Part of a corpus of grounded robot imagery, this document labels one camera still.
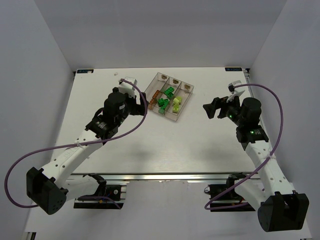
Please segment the orange lego brick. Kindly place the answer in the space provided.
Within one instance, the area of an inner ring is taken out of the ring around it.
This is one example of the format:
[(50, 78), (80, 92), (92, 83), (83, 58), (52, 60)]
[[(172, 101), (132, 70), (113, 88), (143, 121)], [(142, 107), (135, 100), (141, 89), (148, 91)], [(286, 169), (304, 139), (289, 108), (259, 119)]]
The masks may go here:
[(149, 103), (148, 103), (148, 109), (152, 110), (154, 108), (154, 102), (155, 102), (155, 99), (152, 98)]

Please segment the green two-by-three lego brick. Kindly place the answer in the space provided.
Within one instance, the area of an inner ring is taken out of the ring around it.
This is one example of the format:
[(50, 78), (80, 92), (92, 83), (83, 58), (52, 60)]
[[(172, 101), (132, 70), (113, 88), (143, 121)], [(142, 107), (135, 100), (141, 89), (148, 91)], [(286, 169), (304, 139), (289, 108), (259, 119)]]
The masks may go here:
[(163, 98), (160, 98), (158, 101), (157, 101), (157, 104), (159, 107), (162, 107), (164, 104), (165, 104), (165, 100)]

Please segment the small green lego cube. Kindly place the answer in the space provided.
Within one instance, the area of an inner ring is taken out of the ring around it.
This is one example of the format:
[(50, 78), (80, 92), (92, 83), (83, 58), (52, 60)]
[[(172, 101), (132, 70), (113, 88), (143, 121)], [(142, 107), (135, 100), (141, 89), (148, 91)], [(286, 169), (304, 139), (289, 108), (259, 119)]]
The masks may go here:
[(158, 112), (163, 114), (165, 112), (165, 109), (166, 108), (164, 106), (162, 106), (162, 107), (159, 108)]

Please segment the green lego plate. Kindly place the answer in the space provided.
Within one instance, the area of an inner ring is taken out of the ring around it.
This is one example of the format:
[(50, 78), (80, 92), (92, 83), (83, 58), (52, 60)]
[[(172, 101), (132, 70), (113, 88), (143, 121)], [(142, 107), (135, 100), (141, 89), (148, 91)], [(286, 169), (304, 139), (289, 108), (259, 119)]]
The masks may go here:
[(167, 88), (167, 89), (164, 91), (164, 93), (168, 94), (168, 93), (173, 93), (174, 91), (175, 91), (175, 89), (174, 89), (172, 86), (170, 86), (169, 88)]

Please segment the lime sloped lego brick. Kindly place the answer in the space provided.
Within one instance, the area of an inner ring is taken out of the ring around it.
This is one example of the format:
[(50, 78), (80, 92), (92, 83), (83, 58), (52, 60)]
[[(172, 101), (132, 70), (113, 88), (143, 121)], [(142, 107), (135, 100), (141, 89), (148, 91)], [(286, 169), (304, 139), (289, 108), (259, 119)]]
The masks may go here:
[(177, 96), (177, 97), (175, 97), (175, 98), (173, 99), (172, 104), (173, 104), (174, 106), (179, 106), (179, 105), (181, 104), (181, 102), (182, 102), (182, 98), (181, 98), (180, 96)]

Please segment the small lime lego brick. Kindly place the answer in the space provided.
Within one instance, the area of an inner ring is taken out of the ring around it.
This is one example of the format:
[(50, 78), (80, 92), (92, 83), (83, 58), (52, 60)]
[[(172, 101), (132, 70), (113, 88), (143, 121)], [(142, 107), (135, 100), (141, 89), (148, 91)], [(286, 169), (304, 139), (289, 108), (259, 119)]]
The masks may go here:
[(178, 113), (179, 110), (180, 110), (180, 106), (179, 106), (179, 105), (174, 105), (174, 106), (172, 107), (172, 112), (173, 112), (173, 113)]

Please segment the brown lego plate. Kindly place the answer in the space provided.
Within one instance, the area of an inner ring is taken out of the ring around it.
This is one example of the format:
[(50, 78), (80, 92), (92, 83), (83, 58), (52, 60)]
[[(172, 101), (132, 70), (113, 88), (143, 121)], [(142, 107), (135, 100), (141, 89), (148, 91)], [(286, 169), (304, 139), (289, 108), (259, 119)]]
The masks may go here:
[(152, 98), (153, 99), (156, 99), (157, 98), (157, 96), (160, 94), (160, 90), (157, 90), (154, 94), (153, 94), (153, 96), (152, 96)]

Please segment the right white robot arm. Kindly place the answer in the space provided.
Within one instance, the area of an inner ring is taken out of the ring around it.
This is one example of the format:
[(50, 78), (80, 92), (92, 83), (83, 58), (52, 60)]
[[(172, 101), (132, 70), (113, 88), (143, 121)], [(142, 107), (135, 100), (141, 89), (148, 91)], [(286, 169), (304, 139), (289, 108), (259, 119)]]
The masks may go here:
[(219, 110), (219, 119), (228, 118), (236, 124), (236, 138), (254, 164), (247, 175), (232, 175), (226, 189), (211, 198), (214, 202), (229, 193), (242, 197), (256, 212), (265, 232), (301, 230), (307, 215), (309, 199), (296, 192), (282, 172), (269, 138), (259, 124), (261, 102), (253, 97), (216, 97), (203, 108), (209, 119)]

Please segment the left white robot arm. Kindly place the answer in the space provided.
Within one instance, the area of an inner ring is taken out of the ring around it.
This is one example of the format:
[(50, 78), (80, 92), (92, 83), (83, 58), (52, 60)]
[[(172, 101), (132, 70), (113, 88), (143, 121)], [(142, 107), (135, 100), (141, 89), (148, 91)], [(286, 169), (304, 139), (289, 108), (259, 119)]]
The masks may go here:
[(148, 109), (146, 94), (140, 101), (133, 91), (124, 92), (115, 87), (96, 111), (92, 120), (71, 146), (53, 161), (26, 173), (26, 193), (48, 215), (55, 214), (65, 202), (79, 197), (100, 197), (106, 181), (98, 174), (88, 173), (81, 180), (69, 180), (74, 170), (104, 146), (118, 133), (119, 127), (129, 116), (146, 116)]

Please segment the clear left bin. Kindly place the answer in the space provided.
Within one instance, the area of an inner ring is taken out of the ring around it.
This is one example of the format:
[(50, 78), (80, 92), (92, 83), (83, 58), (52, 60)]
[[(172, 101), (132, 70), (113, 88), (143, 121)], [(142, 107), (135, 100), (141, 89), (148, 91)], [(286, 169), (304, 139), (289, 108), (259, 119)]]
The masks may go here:
[(155, 98), (154, 108), (159, 108), (158, 100), (160, 98), (166, 99), (167, 97), (164, 95), (164, 91), (168, 87), (170, 77), (164, 73), (158, 72), (152, 81), (149, 83), (148, 87), (145, 89), (146, 100), (149, 101), (153, 98), (154, 93), (159, 90), (159, 95)]

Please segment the clear right bin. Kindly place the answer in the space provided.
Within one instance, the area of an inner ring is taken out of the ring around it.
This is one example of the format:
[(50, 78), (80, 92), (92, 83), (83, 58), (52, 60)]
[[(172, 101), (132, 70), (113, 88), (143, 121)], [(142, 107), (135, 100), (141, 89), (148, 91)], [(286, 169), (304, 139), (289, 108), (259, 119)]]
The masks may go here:
[[(174, 83), (174, 81), (169, 80), (167, 84), (167, 88), (173, 87), (174, 92), (173, 97), (169, 98), (169, 103), (167, 107), (165, 108), (164, 116), (172, 121), (177, 121), (179, 117), (181, 116), (184, 108), (186, 107), (191, 95), (193, 94), (194, 86), (186, 83), (184, 81), (177, 80), (177, 84)], [(180, 96), (182, 98), (181, 104), (179, 105), (179, 112), (175, 113), (172, 112), (173, 109), (173, 100), (177, 96)]]

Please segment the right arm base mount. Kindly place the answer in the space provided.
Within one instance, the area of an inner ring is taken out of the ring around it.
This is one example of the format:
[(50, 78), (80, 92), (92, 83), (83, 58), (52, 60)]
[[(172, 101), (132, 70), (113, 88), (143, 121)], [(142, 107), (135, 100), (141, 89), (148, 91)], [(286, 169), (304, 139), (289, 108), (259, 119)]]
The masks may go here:
[[(237, 180), (242, 180), (246, 177), (243, 173), (230, 174), (226, 179), (225, 183), (214, 183), (209, 184), (204, 188), (204, 193), (209, 195), (209, 199), (216, 197), (218, 194), (224, 192), (229, 187), (232, 187)], [(254, 212), (254, 208), (249, 205), (245, 199), (238, 195), (235, 190), (231, 190), (224, 194), (217, 200), (213, 201), (210, 208), (211, 212)]]

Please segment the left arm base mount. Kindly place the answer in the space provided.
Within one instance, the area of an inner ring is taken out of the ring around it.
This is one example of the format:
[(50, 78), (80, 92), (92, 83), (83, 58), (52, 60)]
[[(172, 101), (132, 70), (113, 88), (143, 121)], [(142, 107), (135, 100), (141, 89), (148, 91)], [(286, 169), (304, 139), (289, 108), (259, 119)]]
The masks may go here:
[(82, 176), (89, 177), (98, 186), (93, 194), (82, 194), (74, 200), (74, 209), (95, 209), (95, 210), (121, 210), (126, 199), (126, 183), (108, 183), (102, 176), (96, 173), (89, 173)]

